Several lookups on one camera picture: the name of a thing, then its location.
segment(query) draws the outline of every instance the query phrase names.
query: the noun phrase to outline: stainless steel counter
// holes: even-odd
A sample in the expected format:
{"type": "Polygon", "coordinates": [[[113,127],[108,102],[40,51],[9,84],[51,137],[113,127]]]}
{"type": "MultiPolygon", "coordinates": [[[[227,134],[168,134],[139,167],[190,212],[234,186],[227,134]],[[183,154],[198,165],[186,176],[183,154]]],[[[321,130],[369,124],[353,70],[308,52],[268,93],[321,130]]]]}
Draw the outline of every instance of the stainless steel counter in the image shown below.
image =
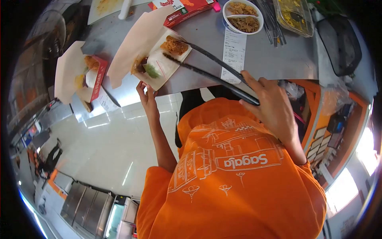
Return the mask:
{"type": "MultiPolygon", "coordinates": [[[[84,53],[96,53],[111,63],[127,32],[142,15],[150,12],[146,4],[133,7],[134,14],[126,20],[119,20],[116,12],[94,23],[84,34],[84,53]]],[[[174,31],[216,57],[223,58],[224,25],[222,13],[207,10],[185,22],[175,26],[174,31]]],[[[278,79],[318,79],[317,64],[314,54],[313,38],[304,38],[284,31],[287,44],[275,48],[269,44],[265,30],[247,37],[244,69],[255,78],[265,77],[269,80],[278,79]]],[[[202,68],[216,76],[221,74],[221,66],[197,51],[191,51],[185,60],[186,63],[202,68]]],[[[123,107],[139,102],[135,90],[139,80],[129,74],[123,79],[119,88],[112,89],[110,80],[104,77],[102,86],[123,107]]],[[[188,69],[179,68],[169,81],[159,90],[158,95],[172,94],[189,89],[203,88],[216,85],[211,80],[200,76],[188,69]]],[[[254,92],[243,83],[238,85],[243,90],[254,95],[254,92]]],[[[79,122],[105,113],[98,102],[93,101],[94,110],[86,112],[76,95],[72,97],[72,108],[79,122]]]]}

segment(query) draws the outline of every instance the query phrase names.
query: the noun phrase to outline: fried crumbs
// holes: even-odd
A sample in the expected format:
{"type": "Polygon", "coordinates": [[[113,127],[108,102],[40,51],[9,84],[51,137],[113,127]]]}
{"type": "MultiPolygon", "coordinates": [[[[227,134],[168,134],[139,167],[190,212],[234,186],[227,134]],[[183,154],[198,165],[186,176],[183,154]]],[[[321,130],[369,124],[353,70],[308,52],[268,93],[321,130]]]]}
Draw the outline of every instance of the fried crumbs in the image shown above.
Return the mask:
{"type": "Polygon", "coordinates": [[[254,33],[259,30],[259,21],[251,16],[245,18],[228,18],[228,21],[239,31],[254,33]]]}
{"type": "Polygon", "coordinates": [[[245,3],[240,3],[240,2],[230,3],[230,7],[228,8],[228,11],[230,11],[233,15],[259,16],[253,7],[247,6],[245,3]]]}
{"type": "Polygon", "coordinates": [[[182,55],[188,50],[187,44],[179,42],[178,39],[170,35],[166,37],[166,41],[160,47],[169,51],[172,55],[182,55]]]}

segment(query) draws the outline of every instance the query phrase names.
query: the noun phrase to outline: plastic bag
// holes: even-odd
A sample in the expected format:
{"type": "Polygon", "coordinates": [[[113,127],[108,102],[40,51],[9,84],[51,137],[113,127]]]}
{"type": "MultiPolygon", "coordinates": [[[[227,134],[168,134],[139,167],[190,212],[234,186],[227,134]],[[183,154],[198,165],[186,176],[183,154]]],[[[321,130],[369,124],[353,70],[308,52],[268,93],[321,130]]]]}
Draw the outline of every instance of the plastic bag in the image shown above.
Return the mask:
{"type": "Polygon", "coordinates": [[[332,115],[339,111],[345,104],[351,104],[353,101],[349,97],[349,91],[342,80],[335,84],[327,85],[321,89],[323,97],[321,115],[332,115]]]}
{"type": "Polygon", "coordinates": [[[305,93],[303,87],[298,86],[295,83],[288,82],[286,80],[280,81],[279,86],[285,89],[288,98],[293,101],[297,100],[305,93]]]}

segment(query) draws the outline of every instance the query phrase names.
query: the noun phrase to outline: plastic container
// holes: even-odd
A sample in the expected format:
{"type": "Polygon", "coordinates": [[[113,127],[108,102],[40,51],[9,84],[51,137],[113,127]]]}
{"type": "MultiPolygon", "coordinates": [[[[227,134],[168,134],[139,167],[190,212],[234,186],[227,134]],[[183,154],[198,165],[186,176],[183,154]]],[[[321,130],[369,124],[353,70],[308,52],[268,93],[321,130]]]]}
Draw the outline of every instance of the plastic container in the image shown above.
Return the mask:
{"type": "Polygon", "coordinates": [[[264,17],[260,11],[260,9],[258,7],[256,7],[256,5],[254,5],[253,3],[251,3],[250,1],[247,1],[247,0],[229,0],[228,2],[226,2],[223,6],[223,17],[224,17],[224,25],[226,28],[228,28],[229,30],[235,32],[235,33],[240,33],[240,34],[245,34],[245,35],[253,35],[253,34],[256,34],[258,33],[259,31],[261,31],[261,29],[263,28],[263,25],[264,25],[264,17]],[[256,11],[257,11],[257,14],[259,16],[253,16],[253,15],[233,15],[230,11],[228,11],[228,8],[230,7],[230,3],[231,2],[241,2],[241,3],[244,3],[246,4],[247,6],[251,6],[253,7],[256,11]],[[237,28],[235,28],[229,21],[228,21],[228,18],[230,17],[233,17],[233,18],[243,18],[243,17],[247,17],[247,16],[251,16],[255,19],[257,19],[259,21],[259,29],[255,32],[252,32],[252,33],[245,33],[245,32],[242,32],[240,30],[238,30],[237,28]]]}
{"type": "Polygon", "coordinates": [[[273,5],[283,28],[303,37],[313,36],[313,20],[306,0],[273,0],[273,5]]]}

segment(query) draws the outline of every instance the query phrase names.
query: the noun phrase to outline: orange t-shirt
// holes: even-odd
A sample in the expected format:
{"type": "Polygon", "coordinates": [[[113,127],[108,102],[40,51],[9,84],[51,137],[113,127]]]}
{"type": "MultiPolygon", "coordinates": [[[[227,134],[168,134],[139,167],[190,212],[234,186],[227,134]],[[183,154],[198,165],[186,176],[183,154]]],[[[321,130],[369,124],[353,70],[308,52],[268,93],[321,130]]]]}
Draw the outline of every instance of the orange t-shirt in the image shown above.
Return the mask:
{"type": "Polygon", "coordinates": [[[138,238],[316,238],[325,193],[309,162],[283,145],[238,101],[217,98],[178,124],[174,173],[150,167],[138,238]]]}

